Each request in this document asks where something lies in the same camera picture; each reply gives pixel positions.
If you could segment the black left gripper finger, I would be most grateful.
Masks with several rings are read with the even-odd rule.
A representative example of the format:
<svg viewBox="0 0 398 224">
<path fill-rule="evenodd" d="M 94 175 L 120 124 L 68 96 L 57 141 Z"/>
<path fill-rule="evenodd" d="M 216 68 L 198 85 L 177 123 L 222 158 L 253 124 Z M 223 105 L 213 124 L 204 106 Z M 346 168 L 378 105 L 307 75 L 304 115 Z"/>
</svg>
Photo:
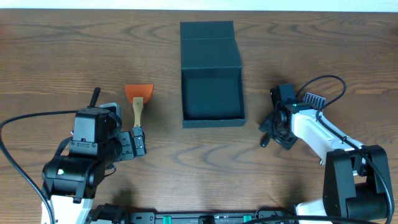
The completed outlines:
<svg viewBox="0 0 398 224">
<path fill-rule="evenodd" d="M 132 129 L 134 136 L 134 145 L 137 157 L 143 157 L 146 155 L 146 142 L 145 142 L 145 134 L 142 128 L 134 127 Z"/>
<path fill-rule="evenodd" d="M 90 100 L 90 104 L 89 104 L 89 107 L 90 107 L 90 108 L 95 107 L 96 102 L 97 102 L 97 100 L 98 100 L 98 97 L 99 97 L 99 95 L 100 95 L 100 91 L 101 91 L 101 88 L 100 88 L 100 87 L 96 87 L 96 88 L 94 89 L 93 94 L 92 94 L 92 97 L 91 97 L 91 100 Z"/>
</svg>

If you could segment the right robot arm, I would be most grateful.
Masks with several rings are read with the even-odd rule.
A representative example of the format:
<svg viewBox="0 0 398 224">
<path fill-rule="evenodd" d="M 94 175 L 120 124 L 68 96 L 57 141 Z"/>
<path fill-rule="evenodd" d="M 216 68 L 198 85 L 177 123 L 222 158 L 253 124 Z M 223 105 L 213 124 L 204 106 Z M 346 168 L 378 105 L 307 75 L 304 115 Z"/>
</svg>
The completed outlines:
<svg viewBox="0 0 398 224">
<path fill-rule="evenodd" d="M 394 199 L 386 151 L 366 146 L 329 122 L 323 109 L 290 98 L 275 100 L 273 112 L 260 125 L 266 135 L 289 150 L 301 139 L 325 166 L 322 199 L 298 204 L 300 216 L 321 216 L 366 222 L 392 221 Z"/>
</svg>

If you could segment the orange scraper with wooden handle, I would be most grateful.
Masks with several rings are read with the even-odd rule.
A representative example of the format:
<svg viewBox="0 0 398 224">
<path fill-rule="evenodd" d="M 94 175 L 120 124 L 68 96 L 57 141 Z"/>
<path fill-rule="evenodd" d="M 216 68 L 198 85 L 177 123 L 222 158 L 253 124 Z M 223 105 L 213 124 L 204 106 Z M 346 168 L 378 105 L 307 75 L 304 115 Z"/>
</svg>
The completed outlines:
<svg viewBox="0 0 398 224">
<path fill-rule="evenodd" d="M 124 86 L 124 91 L 134 111 L 134 127 L 141 127 L 144 105 L 152 97 L 154 84 L 127 84 Z"/>
</svg>

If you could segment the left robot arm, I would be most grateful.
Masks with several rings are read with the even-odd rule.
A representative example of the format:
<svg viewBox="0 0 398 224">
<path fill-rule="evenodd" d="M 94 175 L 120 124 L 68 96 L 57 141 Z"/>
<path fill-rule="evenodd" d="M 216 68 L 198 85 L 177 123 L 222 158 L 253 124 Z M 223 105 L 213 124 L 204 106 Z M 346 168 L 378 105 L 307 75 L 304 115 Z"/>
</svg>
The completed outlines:
<svg viewBox="0 0 398 224">
<path fill-rule="evenodd" d="M 74 134 L 59 145 L 42 171 L 45 202 L 42 223 L 129 223 L 127 211 L 116 205 L 99 205 L 93 200 L 99 184 L 115 163 L 146 154 L 141 126 L 144 105 L 152 85 L 126 85 L 125 93 L 134 111 L 132 131 L 122 131 L 117 103 L 96 105 L 100 89 L 95 88 L 87 108 L 76 112 Z"/>
</svg>

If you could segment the clear blue screwdriver set case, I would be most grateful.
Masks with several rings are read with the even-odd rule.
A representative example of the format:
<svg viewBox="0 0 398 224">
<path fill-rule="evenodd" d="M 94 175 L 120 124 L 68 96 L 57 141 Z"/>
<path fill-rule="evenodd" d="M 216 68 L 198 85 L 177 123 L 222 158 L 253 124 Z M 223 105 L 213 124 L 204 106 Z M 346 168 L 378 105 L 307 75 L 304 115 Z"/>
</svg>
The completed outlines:
<svg viewBox="0 0 398 224">
<path fill-rule="evenodd" d="M 320 95 L 316 95 L 314 93 L 307 92 L 306 94 L 304 94 L 304 96 L 302 98 L 302 102 L 310 103 L 314 107 L 319 109 L 326 104 L 326 98 L 324 98 Z"/>
</svg>

